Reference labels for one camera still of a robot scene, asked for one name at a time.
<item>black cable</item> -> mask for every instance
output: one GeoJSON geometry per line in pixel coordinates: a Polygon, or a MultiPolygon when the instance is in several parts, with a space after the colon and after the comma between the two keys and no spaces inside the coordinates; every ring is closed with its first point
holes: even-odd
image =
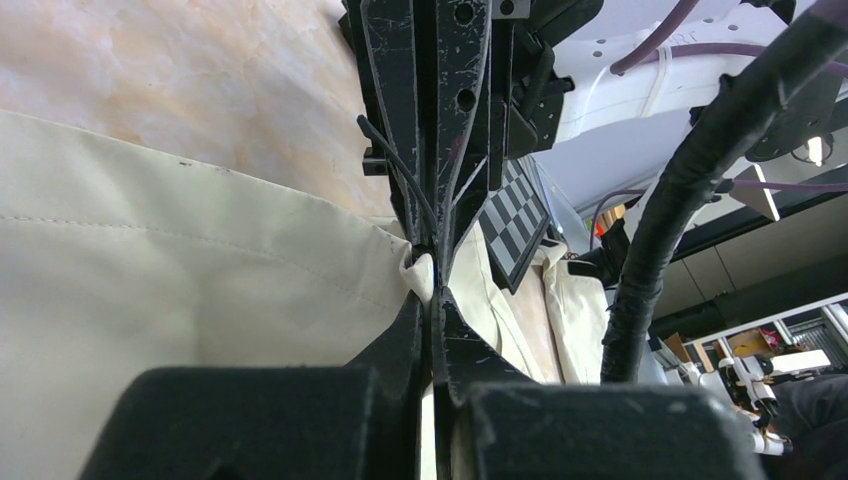
{"type": "Polygon", "coordinates": [[[536,106],[542,100],[542,92],[545,90],[545,85],[548,84],[548,78],[554,68],[554,60],[556,56],[550,45],[547,43],[542,48],[542,53],[539,56],[539,62],[536,64],[536,69],[533,71],[533,76],[530,77],[530,83],[527,85],[527,92],[521,101],[521,106],[518,113],[527,120],[536,110],[536,106]]]}
{"type": "Polygon", "coordinates": [[[418,200],[418,204],[421,207],[421,216],[424,217],[424,223],[430,231],[430,238],[432,238],[434,242],[437,241],[436,214],[433,213],[433,207],[430,206],[430,203],[427,201],[427,197],[424,196],[424,192],[421,190],[421,185],[415,181],[415,177],[413,177],[412,172],[409,171],[398,156],[397,152],[392,149],[388,140],[386,140],[377,128],[368,121],[368,118],[365,115],[356,117],[356,123],[359,125],[359,129],[362,130],[362,135],[365,135],[365,138],[376,143],[383,149],[384,152],[386,152],[386,158],[388,161],[391,162],[391,164],[403,176],[403,179],[406,180],[406,184],[409,185],[410,189],[412,189],[412,194],[415,195],[415,199],[418,200]]]}
{"type": "Polygon", "coordinates": [[[718,97],[675,151],[633,237],[603,340],[603,382],[636,378],[663,274],[694,213],[792,97],[846,47],[848,2],[818,0],[738,77],[722,77],[718,97]]]}
{"type": "Polygon", "coordinates": [[[598,206],[595,207],[595,213],[592,215],[592,223],[589,225],[589,250],[593,250],[595,248],[595,230],[598,228],[598,220],[601,218],[601,213],[603,213],[605,204],[611,199],[621,195],[642,195],[645,192],[646,190],[644,188],[616,190],[608,193],[601,199],[600,202],[598,202],[598,206]]]}

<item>beige cloth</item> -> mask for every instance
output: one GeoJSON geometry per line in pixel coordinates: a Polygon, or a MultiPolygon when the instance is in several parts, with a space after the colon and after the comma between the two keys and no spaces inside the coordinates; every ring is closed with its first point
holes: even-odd
{"type": "Polygon", "coordinates": [[[560,261],[568,247],[541,247],[533,259],[541,265],[545,303],[554,332],[557,355],[566,384],[598,384],[601,381],[601,340],[609,322],[604,287],[596,278],[568,272],[560,261]]]}
{"type": "Polygon", "coordinates": [[[0,109],[391,215],[341,0],[2,0],[0,109]]]}
{"type": "MultiPolygon", "coordinates": [[[[343,364],[409,290],[406,241],[311,195],[11,113],[0,152],[0,478],[72,478],[152,367],[343,364]]],[[[463,315],[535,376],[469,239],[463,315]]]]}

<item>stitching line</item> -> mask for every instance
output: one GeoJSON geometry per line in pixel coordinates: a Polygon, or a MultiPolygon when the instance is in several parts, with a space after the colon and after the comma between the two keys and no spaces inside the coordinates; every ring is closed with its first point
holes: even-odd
{"type": "Polygon", "coordinates": [[[217,246],[217,247],[231,248],[231,249],[239,250],[239,251],[242,251],[242,252],[245,252],[245,253],[250,253],[250,254],[253,254],[253,255],[259,255],[259,256],[262,256],[262,257],[266,257],[266,258],[270,258],[270,259],[274,259],[274,260],[278,260],[278,261],[281,261],[281,262],[284,262],[284,263],[294,265],[295,267],[300,268],[301,270],[313,275],[314,277],[323,280],[324,282],[328,283],[329,285],[336,287],[339,291],[347,292],[347,293],[353,295],[354,297],[357,297],[361,300],[364,300],[364,301],[366,301],[366,302],[368,302],[372,305],[375,305],[377,307],[380,307],[382,309],[388,309],[389,308],[389,307],[387,307],[383,304],[380,304],[380,303],[377,303],[377,302],[375,302],[371,299],[365,298],[362,295],[360,295],[359,293],[354,292],[353,290],[350,290],[350,289],[345,288],[345,287],[343,287],[343,286],[341,286],[337,283],[334,283],[330,279],[320,275],[318,272],[315,272],[315,271],[309,269],[308,267],[300,265],[299,263],[294,262],[294,261],[290,260],[289,258],[286,258],[282,255],[278,255],[278,254],[271,253],[271,252],[266,252],[266,251],[263,251],[263,250],[254,250],[254,249],[251,249],[251,248],[243,247],[241,245],[237,245],[237,244],[234,244],[234,243],[224,242],[224,241],[221,241],[221,240],[213,240],[213,239],[210,239],[210,238],[195,237],[195,236],[192,236],[192,235],[186,235],[184,233],[169,232],[167,230],[162,230],[162,229],[153,228],[153,227],[145,227],[145,226],[141,226],[141,225],[123,225],[123,224],[114,225],[114,224],[106,224],[106,223],[75,222],[73,220],[57,220],[57,219],[53,219],[53,218],[37,218],[37,217],[20,217],[20,216],[0,215],[0,221],[2,221],[2,220],[17,221],[17,222],[29,222],[29,223],[44,223],[44,224],[52,224],[52,225],[70,225],[70,226],[74,226],[74,227],[98,227],[98,228],[112,228],[112,229],[120,229],[120,230],[138,230],[138,231],[159,233],[159,234],[162,234],[162,235],[170,235],[170,236],[173,236],[173,237],[185,238],[185,239],[188,239],[188,240],[207,243],[207,244],[214,245],[214,246],[217,246]]]}

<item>marble surface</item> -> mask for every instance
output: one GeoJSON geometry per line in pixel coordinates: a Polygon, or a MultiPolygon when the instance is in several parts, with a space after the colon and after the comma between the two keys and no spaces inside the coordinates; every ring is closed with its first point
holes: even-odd
{"type": "MultiPolygon", "coordinates": [[[[3,0],[0,109],[392,215],[367,145],[341,0],[3,0]]],[[[541,280],[509,297],[557,381],[541,280]]]]}

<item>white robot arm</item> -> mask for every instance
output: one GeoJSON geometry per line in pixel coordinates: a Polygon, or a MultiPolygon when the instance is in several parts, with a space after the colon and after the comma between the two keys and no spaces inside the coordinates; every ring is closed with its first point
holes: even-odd
{"type": "MultiPolygon", "coordinates": [[[[623,75],[610,73],[610,65],[632,51],[649,31],[595,41],[566,40],[554,48],[554,72],[570,77],[575,88],[565,94],[556,141],[615,122],[707,105],[718,95],[722,75],[738,75],[753,60],[709,52],[756,53],[785,29],[786,24],[770,9],[742,4],[724,18],[681,25],[653,58],[623,75]],[[728,47],[738,44],[753,47],[728,47]]],[[[843,85],[840,95],[846,93],[843,85]]]]}
{"type": "Polygon", "coordinates": [[[766,383],[771,370],[771,361],[766,358],[725,358],[717,371],[692,380],[728,402],[747,407],[740,409],[740,414],[751,422],[748,435],[753,451],[780,456],[791,452],[792,442],[768,430],[771,419],[778,415],[777,398],[766,383]]]}

